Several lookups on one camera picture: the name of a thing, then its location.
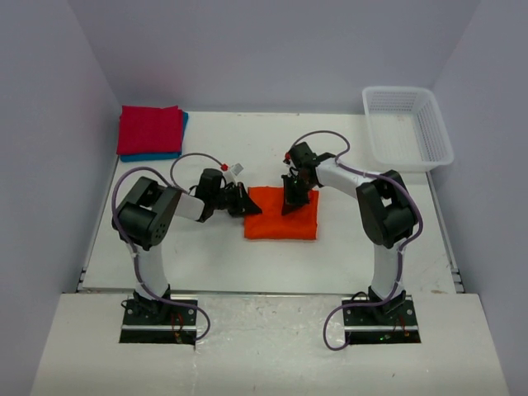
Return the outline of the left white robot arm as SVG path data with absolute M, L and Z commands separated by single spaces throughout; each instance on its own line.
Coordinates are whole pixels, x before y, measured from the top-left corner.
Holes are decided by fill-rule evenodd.
M 169 298 L 163 240 L 175 217 L 204 223 L 218 210 L 234 218 L 262 213 L 244 184 L 219 169 L 203 170 L 192 193 L 169 185 L 151 167 L 136 167 L 120 177 L 111 193 L 111 225 L 129 247 L 134 297 L 140 303 L 179 305 Z

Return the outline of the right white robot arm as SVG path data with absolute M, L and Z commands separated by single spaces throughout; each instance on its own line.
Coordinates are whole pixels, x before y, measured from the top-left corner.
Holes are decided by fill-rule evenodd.
M 374 244 L 375 267 L 366 304 L 387 314 L 399 308 L 406 297 L 403 286 L 403 256 L 406 245 L 417 237 L 415 226 L 422 217 L 408 194 L 401 175 L 354 169 L 331 153 L 317 155 L 305 142 L 285 154 L 290 172 L 282 177 L 284 200 L 281 213 L 288 215 L 310 202 L 316 187 L 328 187 L 356 200 L 361 224 Z

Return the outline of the orange t shirt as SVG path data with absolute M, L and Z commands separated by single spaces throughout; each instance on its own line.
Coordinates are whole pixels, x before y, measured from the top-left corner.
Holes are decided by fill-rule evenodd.
M 305 240 L 318 235 L 319 192 L 309 193 L 309 204 L 292 213 L 282 214 L 283 188 L 250 187 L 249 197 L 261 208 L 261 214 L 244 219 L 244 237 L 250 240 Z

